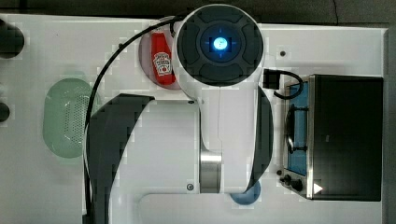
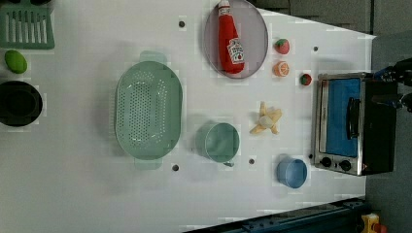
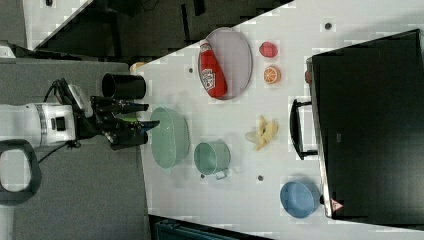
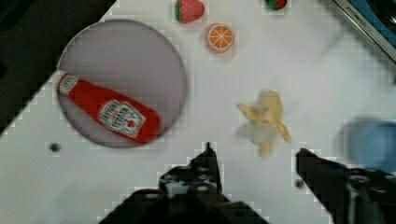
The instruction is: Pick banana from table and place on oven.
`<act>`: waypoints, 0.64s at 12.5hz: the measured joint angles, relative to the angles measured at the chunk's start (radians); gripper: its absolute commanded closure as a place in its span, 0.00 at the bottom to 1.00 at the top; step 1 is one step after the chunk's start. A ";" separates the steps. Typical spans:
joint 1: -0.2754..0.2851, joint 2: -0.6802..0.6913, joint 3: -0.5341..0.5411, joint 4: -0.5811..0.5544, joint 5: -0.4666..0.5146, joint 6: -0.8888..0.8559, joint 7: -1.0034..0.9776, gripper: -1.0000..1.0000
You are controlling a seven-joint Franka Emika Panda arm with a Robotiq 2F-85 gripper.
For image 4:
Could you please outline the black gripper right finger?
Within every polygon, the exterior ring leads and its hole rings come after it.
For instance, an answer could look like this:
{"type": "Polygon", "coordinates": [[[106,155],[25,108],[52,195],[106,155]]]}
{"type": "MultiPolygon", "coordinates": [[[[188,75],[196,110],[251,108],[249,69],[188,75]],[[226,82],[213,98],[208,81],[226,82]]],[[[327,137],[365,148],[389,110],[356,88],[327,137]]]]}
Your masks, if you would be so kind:
{"type": "Polygon", "coordinates": [[[334,224],[396,224],[394,175],[374,168],[348,168],[306,148],[296,154],[296,172],[334,224]]]}

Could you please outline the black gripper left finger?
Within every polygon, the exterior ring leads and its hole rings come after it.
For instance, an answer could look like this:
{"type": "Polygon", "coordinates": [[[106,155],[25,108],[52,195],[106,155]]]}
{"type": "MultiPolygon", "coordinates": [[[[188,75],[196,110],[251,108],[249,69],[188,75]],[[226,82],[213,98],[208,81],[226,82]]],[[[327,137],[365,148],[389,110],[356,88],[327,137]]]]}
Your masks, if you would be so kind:
{"type": "Polygon", "coordinates": [[[162,175],[156,189],[132,193],[98,224],[269,224],[250,206],[222,193],[210,144],[189,164],[162,175]]]}

